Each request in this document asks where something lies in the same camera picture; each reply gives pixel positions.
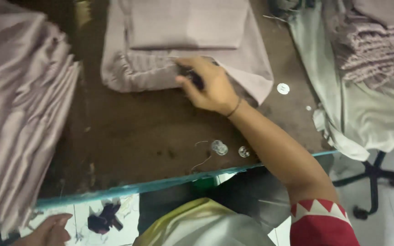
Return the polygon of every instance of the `red sleeve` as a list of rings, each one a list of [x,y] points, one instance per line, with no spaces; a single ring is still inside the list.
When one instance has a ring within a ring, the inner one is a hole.
[[[291,208],[291,246],[359,246],[346,211],[322,199],[303,200]]]

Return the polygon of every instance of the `wooden table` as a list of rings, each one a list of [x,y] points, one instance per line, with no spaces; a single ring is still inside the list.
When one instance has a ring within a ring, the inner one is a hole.
[[[318,100],[287,26],[262,16],[268,14],[265,0],[250,2],[275,77],[275,86],[260,112],[311,154],[331,151],[314,127],[312,114]],[[67,0],[21,4],[47,13],[58,23],[68,33],[73,52],[84,67],[39,194],[39,207],[155,190],[259,165],[254,154],[239,156],[238,148],[248,143],[225,117],[194,108],[180,89],[118,93],[102,85],[107,0],[75,5]],[[287,84],[290,92],[278,93],[279,83]],[[228,146],[226,155],[211,151],[214,140]],[[208,142],[195,145],[200,141]]]

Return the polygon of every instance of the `black wrist band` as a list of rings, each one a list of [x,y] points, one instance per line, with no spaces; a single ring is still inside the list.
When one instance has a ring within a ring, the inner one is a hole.
[[[232,112],[230,112],[230,114],[226,115],[227,118],[229,118],[231,115],[233,115],[233,113],[235,113],[235,111],[238,109],[240,103],[241,103],[241,98],[238,97],[238,103],[236,104],[236,107],[232,110]]]

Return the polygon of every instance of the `floor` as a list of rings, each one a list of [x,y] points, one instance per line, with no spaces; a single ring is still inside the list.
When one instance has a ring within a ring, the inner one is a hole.
[[[372,151],[369,160],[373,161],[375,155],[376,151]],[[341,154],[335,154],[334,156],[335,163],[330,174],[333,180],[363,171],[363,166],[359,162],[351,160]],[[385,169],[394,170],[394,151],[386,155],[383,167]],[[224,182],[229,177],[230,175],[219,176],[219,182]],[[338,188],[337,191],[340,201],[347,210],[349,216],[352,216],[352,208],[354,205],[359,205],[366,209],[370,206],[368,180],[362,180]],[[351,223],[361,245],[394,246],[394,188],[389,187],[387,182],[381,182],[379,192],[380,208],[378,212],[370,216],[367,221],[357,220],[352,216]],[[38,214],[36,218],[30,222],[30,227],[35,228],[48,215],[67,212],[75,215],[69,220],[66,227],[72,237],[67,245],[131,245],[138,236],[137,221],[139,218],[139,195],[134,194],[120,197],[119,200],[122,205],[117,214],[120,221],[123,223],[123,229],[120,232],[112,228],[107,234],[99,235],[88,230],[86,219],[90,214],[101,211],[103,206],[101,201],[69,205],[43,211],[43,214]],[[291,218],[288,218],[269,234],[269,237],[277,246],[289,245],[290,224]],[[21,234],[27,235],[30,232],[31,230],[26,228],[22,230]]]

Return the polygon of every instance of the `chair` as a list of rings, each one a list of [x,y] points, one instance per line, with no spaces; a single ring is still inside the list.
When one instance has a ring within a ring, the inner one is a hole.
[[[376,211],[378,211],[378,179],[379,178],[388,179],[389,184],[392,187],[394,187],[394,172],[381,169],[381,164],[383,163],[385,155],[386,155],[385,152],[379,151],[373,165],[370,164],[368,161],[363,161],[362,164],[365,167],[364,173],[332,182],[335,187],[342,187],[347,184],[356,182],[360,179],[364,179],[364,178],[370,179],[370,200],[372,205],[370,211],[355,206],[353,208],[353,213],[355,218],[357,219],[367,220],[369,215],[373,215],[374,213],[376,213]]]

